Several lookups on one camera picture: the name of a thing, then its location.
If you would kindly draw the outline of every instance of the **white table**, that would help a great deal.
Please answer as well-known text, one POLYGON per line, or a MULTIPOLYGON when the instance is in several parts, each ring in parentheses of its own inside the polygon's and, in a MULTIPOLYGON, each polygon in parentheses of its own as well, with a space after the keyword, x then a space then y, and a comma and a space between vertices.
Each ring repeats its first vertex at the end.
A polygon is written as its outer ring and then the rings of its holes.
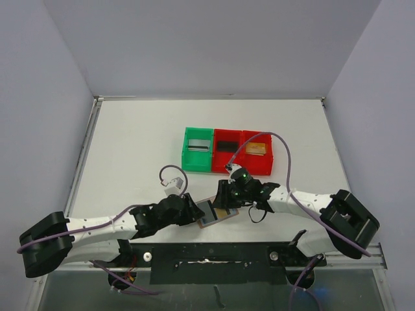
MULTIPOLYGON (((124 100, 104 101, 86 155, 70 216, 117 214, 134 203, 165 197, 158 179, 166 164, 181 163, 186 126, 280 134, 292 153, 291 187, 315 193, 348 189, 337 150, 319 100, 124 100)), ((285 184, 287 154, 273 137, 274 168, 261 181, 285 184)), ((165 171, 167 177, 180 173, 165 171)), ((214 196, 224 174, 189 173, 194 201, 214 196)), ((260 218, 262 211, 253 211, 260 218)), ((289 241, 301 229, 319 225, 289 214, 268 214, 253 224, 247 209, 205 229, 171 225, 135 242, 289 241)))

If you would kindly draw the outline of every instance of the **wire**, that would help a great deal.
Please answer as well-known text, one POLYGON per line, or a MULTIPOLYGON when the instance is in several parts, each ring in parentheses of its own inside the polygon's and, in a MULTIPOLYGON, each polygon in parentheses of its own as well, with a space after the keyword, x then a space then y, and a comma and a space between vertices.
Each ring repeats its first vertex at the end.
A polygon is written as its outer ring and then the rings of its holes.
POLYGON ((128 278, 131 277, 131 270, 133 270, 135 268, 136 264, 137 264, 137 256, 134 255, 133 256, 133 259, 132 259, 131 267, 130 267, 130 269, 128 270, 128 272, 126 274, 126 276, 128 278))
POLYGON ((355 249, 357 249, 358 251, 360 251, 362 254, 366 255, 367 257, 371 257, 372 254, 370 254, 368 251, 366 251, 360 245, 354 243, 352 240, 346 238, 345 236, 341 235, 340 233, 338 233, 337 231, 335 231, 334 229, 330 228, 328 225, 326 225, 325 223, 323 223, 323 221, 321 221, 321 219, 319 219, 319 217, 316 214, 312 213, 308 208, 306 208, 294 196, 294 194, 291 192, 291 187, 290 187, 290 178, 291 178, 291 152, 290 152, 290 148, 288 147, 288 144, 285 142, 285 140, 281 136, 279 136, 278 134, 273 133, 273 132, 261 132, 259 134, 256 134, 256 135, 252 136, 247 141, 245 141, 242 144, 242 146, 239 147, 239 149, 236 151, 236 153, 229 160, 228 165, 231 165, 235 161, 235 158, 237 157, 238 153, 241 152, 241 150, 246 146, 246 144, 248 144, 253 139, 255 139, 255 138, 259 137, 259 136, 262 136, 262 135, 273 135, 273 136, 277 137, 283 143, 283 145, 284 145, 284 147, 285 147, 285 149, 287 151, 287 155, 288 155, 288 169, 287 169, 287 182, 286 182, 286 184, 287 184, 287 190, 290 193, 290 196, 294 200, 294 202, 296 202, 296 204, 305 213, 307 213, 307 215, 309 215, 312 219, 314 219, 316 222, 318 222, 320 225, 322 225, 324 227, 324 229, 326 229, 327 231, 329 231, 330 233, 332 233, 333 235, 335 235, 336 237, 338 237, 339 239, 341 239, 345 243, 349 244, 350 246, 353 246, 355 249))
POLYGON ((162 167, 161 168, 161 170, 159 171, 159 173, 158 173, 158 177, 159 177, 159 179, 160 179, 160 181, 163 183, 163 178, 162 178, 162 174, 163 174, 163 171, 166 169, 166 168, 169 168, 169 167, 173 167, 173 168, 176 168, 176 169, 178 169, 180 172, 182 172, 182 174, 183 174, 183 176, 184 176, 184 181, 185 181, 185 185, 184 185, 184 188, 183 188, 183 190, 181 191, 181 193, 179 194, 179 196, 182 196, 183 194, 185 194, 186 193, 186 190, 187 190, 187 186, 189 185, 189 179, 187 178, 187 174, 186 174, 186 172, 181 168, 181 167, 178 167, 177 165, 174 165, 174 164, 169 164, 169 165, 165 165, 164 167, 162 167))
POLYGON ((317 296, 312 291, 307 290, 305 288, 301 288, 301 287, 296 287, 295 289, 302 290, 302 291, 306 292, 307 294, 309 294, 314 299, 314 301, 316 302, 316 304, 318 306, 318 311, 323 311, 323 306, 322 306, 321 302, 318 300, 317 296))
POLYGON ((94 225, 92 227, 76 229, 76 230, 70 230, 70 231, 66 231, 66 232, 57 233, 55 235, 45 236, 44 238, 39 238, 37 240, 33 240, 31 242, 28 242, 28 243, 23 244, 22 246, 20 246, 18 248, 17 252, 18 252, 18 254, 21 254, 25 249, 27 249, 28 247, 30 247, 32 245, 35 245, 35 244, 41 243, 41 242, 45 242, 45 241, 49 241, 49 240, 52 240, 54 238, 60 238, 62 236, 66 236, 66 235, 73 235, 75 233, 80 233, 80 232, 85 232, 85 231, 90 231, 90 230, 96 230, 96 229, 106 227, 107 225, 111 225, 114 222, 116 222, 118 219, 120 219, 120 217, 122 217, 122 215, 127 213, 130 209, 132 209, 134 207, 139 207, 139 206, 141 206, 141 205, 130 205, 129 207, 125 208, 121 213, 119 213, 116 217, 114 217, 112 220, 110 220, 109 222, 106 222, 104 224, 101 224, 101 225, 94 225))
MULTIPOLYGON (((114 280, 114 281, 111 283, 111 287, 112 287, 112 286, 114 286, 114 284, 115 284, 116 282, 119 282, 119 280, 114 280)), ((125 294, 125 295, 142 295, 142 296, 148 296, 148 294, 147 294, 147 293, 144 293, 144 292, 133 292, 133 291, 131 291, 131 290, 118 290, 118 292, 119 292, 119 293, 122 293, 122 294, 125 294)))
POLYGON ((264 215, 262 216, 262 218, 258 221, 255 221, 255 220, 252 219, 252 216, 251 216, 251 209, 253 209, 253 208, 254 208, 254 206, 251 206, 248 210, 249 218, 251 218, 251 222, 253 222, 254 224, 259 224, 260 222, 262 222, 265 219, 265 216, 268 214, 268 212, 264 211, 264 215))
POLYGON ((116 275, 114 272, 112 272, 111 270, 105 268, 103 265, 99 264, 97 261, 95 260, 91 260, 90 261, 92 264, 94 264, 95 266, 97 266, 98 268, 101 268, 102 270, 104 270, 106 273, 108 273, 109 275, 111 275, 112 277, 115 277, 118 281, 121 281, 129 286, 131 286, 132 288, 135 288, 136 290, 141 290, 143 292, 143 294, 147 294, 147 295, 158 295, 160 294, 159 292, 152 292, 150 290, 146 290, 145 288, 142 288, 140 286, 134 285, 126 280, 124 280, 122 277, 116 275))
POLYGON ((288 300, 288 310, 291 311, 292 309, 292 298, 294 297, 294 292, 296 291, 296 289, 298 288, 298 284, 300 283, 300 281, 303 279, 303 276, 309 271, 309 269, 313 266, 313 264, 319 260, 321 255, 316 255, 313 257, 313 259, 310 260, 310 262, 308 263, 308 265, 306 265, 306 267, 304 268, 304 270, 300 273, 300 276, 297 278, 296 282, 294 283, 294 286, 292 287, 291 293, 290 293, 290 297, 288 300))

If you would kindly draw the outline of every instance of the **green bin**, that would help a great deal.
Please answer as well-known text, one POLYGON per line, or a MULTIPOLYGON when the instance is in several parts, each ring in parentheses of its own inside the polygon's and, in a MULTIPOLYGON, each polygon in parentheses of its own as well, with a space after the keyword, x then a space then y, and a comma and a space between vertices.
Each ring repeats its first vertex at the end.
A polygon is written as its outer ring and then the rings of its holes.
POLYGON ((213 134, 213 128, 186 128, 182 150, 184 170, 211 172, 213 134))

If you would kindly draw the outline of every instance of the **gray wall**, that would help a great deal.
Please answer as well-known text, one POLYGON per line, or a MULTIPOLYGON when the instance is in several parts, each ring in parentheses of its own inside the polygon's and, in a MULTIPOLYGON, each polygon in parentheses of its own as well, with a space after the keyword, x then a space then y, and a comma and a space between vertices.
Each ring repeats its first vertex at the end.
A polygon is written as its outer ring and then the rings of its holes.
POLYGON ((95 95, 327 95, 380 0, 45 0, 95 95))
POLYGON ((383 0, 327 97, 352 190, 379 218, 397 309, 414 310, 415 1, 383 0))
POLYGON ((19 235, 62 210, 92 95, 40 0, 0 1, 0 310, 23 310, 19 235))

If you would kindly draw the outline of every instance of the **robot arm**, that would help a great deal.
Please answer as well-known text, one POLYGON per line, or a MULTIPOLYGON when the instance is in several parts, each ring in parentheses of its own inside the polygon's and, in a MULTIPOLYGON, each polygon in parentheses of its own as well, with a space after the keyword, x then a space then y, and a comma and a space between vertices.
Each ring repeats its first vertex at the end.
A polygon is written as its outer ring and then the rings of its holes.
POLYGON ((61 264, 101 260, 128 264, 128 240, 154 235, 168 225, 187 225, 204 216, 189 194, 171 194, 157 204, 132 205, 121 214, 101 218, 45 217, 20 236, 27 277, 39 277, 61 264))
POLYGON ((312 218, 330 229, 322 227, 297 234, 293 243, 307 257, 337 250, 359 259, 362 252, 331 231, 366 249, 379 229, 377 219, 349 191, 339 190, 336 194, 289 192, 277 183, 262 184, 239 165, 232 164, 227 169, 230 176, 219 181, 218 195, 213 202, 215 208, 251 205, 267 213, 290 213, 312 218))
MULTIPOLYGON (((379 229, 379 222, 346 190, 335 195, 292 192, 277 183, 262 184, 239 165, 229 168, 230 178, 219 181, 213 207, 240 208, 251 205, 267 213, 291 213, 317 217, 332 231, 366 249, 379 229)), ((114 266, 127 266, 133 255, 128 240, 144 238, 168 225, 187 225, 204 213, 189 194, 171 194, 157 204, 132 205, 117 216, 102 218, 65 218, 52 213, 20 236, 27 277, 38 277, 61 264, 101 260, 114 266)), ((362 253, 323 227, 300 231, 290 243, 306 257, 338 250, 359 259, 362 253)))

